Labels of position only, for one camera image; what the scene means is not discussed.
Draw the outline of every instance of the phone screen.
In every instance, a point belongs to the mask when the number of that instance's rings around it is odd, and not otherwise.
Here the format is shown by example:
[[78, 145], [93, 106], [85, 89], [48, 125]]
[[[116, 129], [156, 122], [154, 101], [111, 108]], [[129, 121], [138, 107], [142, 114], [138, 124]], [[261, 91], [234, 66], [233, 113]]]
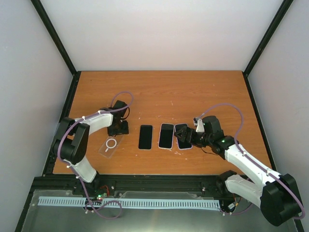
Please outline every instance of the phone screen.
[[152, 139], [153, 139], [153, 127], [151, 125], [141, 125], [139, 149], [150, 150]]
[[[177, 125], [175, 125], [175, 131], [178, 131], [178, 130], [180, 130], [181, 128], [187, 127], [187, 126], [188, 126], [188, 124], [185, 124], [185, 123], [183, 123], [183, 124], [177, 124]], [[192, 148], [192, 144], [188, 143], [187, 141], [182, 142], [182, 141], [180, 141], [180, 139], [178, 139], [178, 138], [177, 138], [177, 145], [178, 145], [179, 150], [185, 150], [185, 149], [190, 149], [190, 148]]]
[[173, 147], [174, 125], [168, 123], [161, 124], [159, 148], [171, 149]]

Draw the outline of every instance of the wooden tabletop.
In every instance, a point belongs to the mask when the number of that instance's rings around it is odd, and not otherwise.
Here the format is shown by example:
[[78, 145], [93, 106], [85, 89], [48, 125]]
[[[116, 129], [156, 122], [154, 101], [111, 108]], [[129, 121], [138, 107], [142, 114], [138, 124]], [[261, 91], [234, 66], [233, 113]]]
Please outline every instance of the wooden tabletop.
[[[124, 135], [113, 156], [106, 158], [98, 151], [106, 141], [107, 129], [89, 136], [86, 157], [101, 174], [221, 174], [240, 170], [221, 157], [205, 154], [200, 148], [179, 150], [174, 139], [172, 150], [158, 148], [161, 123], [187, 123], [209, 107], [228, 102], [244, 114], [244, 126], [238, 136], [252, 155], [270, 167], [270, 162], [257, 124], [241, 71], [128, 71], [82, 72], [70, 117], [78, 118], [110, 106], [115, 94], [128, 90], [134, 95], [128, 117], [129, 135]], [[129, 103], [128, 94], [117, 99]], [[240, 125], [238, 112], [220, 106], [210, 112], [220, 120], [225, 135], [234, 136]], [[151, 150], [139, 150], [141, 125], [153, 125]], [[70, 173], [58, 160], [55, 174]]]

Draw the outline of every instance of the white wall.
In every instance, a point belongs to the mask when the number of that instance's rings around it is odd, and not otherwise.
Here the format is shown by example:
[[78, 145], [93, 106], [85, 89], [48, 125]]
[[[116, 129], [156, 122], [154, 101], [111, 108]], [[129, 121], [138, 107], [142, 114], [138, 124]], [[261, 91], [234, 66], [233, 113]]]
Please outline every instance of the white wall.
[[[276, 166], [309, 209], [309, 2], [294, 1], [249, 76]], [[309, 217], [302, 220], [309, 231]]]
[[14, 231], [40, 176], [71, 74], [31, 1], [0, 0], [0, 215]]
[[244, 70], [282, 0], [42, 0], [78, 70]]

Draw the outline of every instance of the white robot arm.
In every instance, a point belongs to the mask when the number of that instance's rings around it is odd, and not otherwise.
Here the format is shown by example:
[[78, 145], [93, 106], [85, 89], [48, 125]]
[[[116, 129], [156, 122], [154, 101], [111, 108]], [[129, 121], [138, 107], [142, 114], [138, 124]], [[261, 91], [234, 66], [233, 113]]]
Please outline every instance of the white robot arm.
[[109, 136], [128, 134], [128, 123], [123, 119], [126, 109], [113, 112], [125, 106], [127, 105], [123, 101], [117, 101], [114, 107], [100, 109], [93, 116], [87, 118], [71, 119], [66, 117], [62, 119], [52, 142], [52, 153], [57, 155], [60, 141], [66, 131], [72, 124], [80, 121], [69, 133], [69, 135], [74, 135], [74, 138], [65, 138], [60, 148], [60, 157], [68, 164], [67, 168], [73, 168], [77, 178], [81, 177], [85, 182], [91, 183], [97, 171], [90, 165], [85, 156], [88, 136], [104, 127], [107, 127]]
[[[234, 193], [247, 199], [259, 207], [264, 217], [275, 226], [281, 225], [300, 212], [304, 213], [300, 207], [302, 203], [299, 204], [300, 194], [296, 181], [291, 175], [281, 175], [268, 168], [232, 136], [225, 136], [215, 116], [195, 118], [194, 125], [197, 127], [196, 130], [183, 127], [175, 132], [175, 136], [182, 142], [187, 141], [197, 147], [210, 146], [213, 153], [234, 164], [250, 180], [242, 178], [234, 171], [227, 171], [218, 176], [219, 193]], [[284, 183], [288, 190], [276, 179]]]

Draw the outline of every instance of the black metal frame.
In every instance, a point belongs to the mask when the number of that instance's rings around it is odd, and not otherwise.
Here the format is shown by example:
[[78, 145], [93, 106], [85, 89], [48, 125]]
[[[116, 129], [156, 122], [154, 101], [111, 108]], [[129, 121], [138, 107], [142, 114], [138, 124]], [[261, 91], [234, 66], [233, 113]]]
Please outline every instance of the black metal frame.
[[[78, 81], [81, 75], [80, 71], [76, 71], [73, 63], [70, 60], [68, 53], [66, 52], [54, 26], [52, 25], [42, 3], [40, 0], [31, 0], [35, 9], [37, 10], [39, 16], [41, 17], [46, 29], [48, 30], [50, 36], [55, 42], [59, 52], [61, 53], [65, 63], [67, 64], [69, 70], [73, 75], [72, 83], [60, 116], [60, 120], [69, 115], [70, 108], [74, 99], [75, 91], [78, 85]], [[276, 170], [275, 163], [269, 148], [269, 144], [266, 138], [266, 134], [262, 125], [260, 115], [253, 97], [253, 93], [250, 87], [248, 76], [252, 71], [254, 65], [261, 56], [264, 48], [278, 27], [279, 23], [283, 19], [285, 13], [289, 9], [293, 0], [284, 0], [278, 9], [274, 19], [272, 20], [270, 26], [268, 27], [265, 35], [263, 36], [259, 46], [257, 47], [254, 55], [252, 56], [247, 68], [243, 72], [244, 81], [252, 102], [252, 106], [257, 118], [257, 122], [263, 137], [263, 141], [267, 150], [267, 154], [271, 163], [272, 169]], [[47, 161], [43, 170], [43, 174], [40, 177], [35, 177], [33, 184], [29, 191], [24, 209], [22, 211], [21, 217], [19, 219], [18, 225], [16, 227], [16, 232], [22, 230], [24, 220], [27, 215], [29, 204], [33, 196], [34, 190], [38, 189], [70, 189], [75, 194], [84, 194], [81, 188], [81, 184], [76, 180], [74, 175], [71, 174], [53, 174], [53, 169], [55, 166], [56, 156], [49, 152]], [[172, 191], [172, 192], [189, 192], [196, 194], [197, 196], [203, 197], [213, 197], [214, 199], [223, 201], [233, 201], [232, 195], [226, 197], [221, 197], [216, 189], [215, 181], [216, 175], [204, 175], [204, 176], [174, 176], [174, 175], [100, 175], [100, 180], [106, 183], [110, 187], [111, 194], [123, 193], [126, 191]], [[95, 193], [90, 192], [90, 196], [95, 196]], [[300, 220], [295, 220], [296, 227], [298, 231], [304, 231]]]

